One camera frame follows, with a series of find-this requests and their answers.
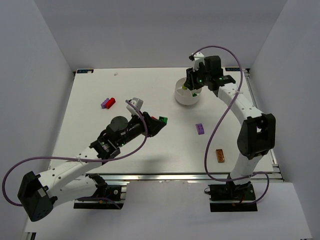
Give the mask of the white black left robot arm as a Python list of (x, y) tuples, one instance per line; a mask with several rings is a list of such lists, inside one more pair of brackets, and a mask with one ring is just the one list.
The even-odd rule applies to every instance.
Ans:
[(133, 115), (131, 120), (116, 116), (76, 161), (66, 161), (39, 174), (26, 173), (17, 196), (29, 219), (39, 221), (55, 207), (74, 200), (120, 201), (121, 187), (107, 184), (99, 174), (90, 171), (102, 166), (104, 160), (116, 158), (120, 148), (136, 137), (154, 137), (167, 124), (147, 112), (142, 116), (140, 119)]

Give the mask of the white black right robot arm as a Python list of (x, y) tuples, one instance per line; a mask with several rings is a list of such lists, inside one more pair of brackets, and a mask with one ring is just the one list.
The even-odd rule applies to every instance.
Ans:
[(184, 88), (193, 91), (207, 87), (228, 106), (241, 125), (237, 138), (239, 157), (228, 181), (245, 186), (258, 162), (275, 146), (276, 118), (260, 111), (241, 93), (236, 80), (224, 74), (219, 56), (196, 53), (189, 58), (193, 67), (186, 71)]

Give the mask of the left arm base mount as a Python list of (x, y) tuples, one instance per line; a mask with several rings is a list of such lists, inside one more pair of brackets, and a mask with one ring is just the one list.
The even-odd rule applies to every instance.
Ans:
[(124, 206), (124, 192), (122, 185), (108, 184), (97, 173), (86, 174), (86, 180), (93, 180), (96, 188), (90, 196), (78, 198), (74, 201), (74, 209), (83, 210), (121, 210)]

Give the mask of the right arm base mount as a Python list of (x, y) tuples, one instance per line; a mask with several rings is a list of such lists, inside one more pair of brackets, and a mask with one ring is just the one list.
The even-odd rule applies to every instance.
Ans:
[(255, 191), (250, 181), (243, 185), (235, 185), (233, 182), (211, 184), (204, 189), (204, 193), (209, 196), (212, 213), (258, 211)]

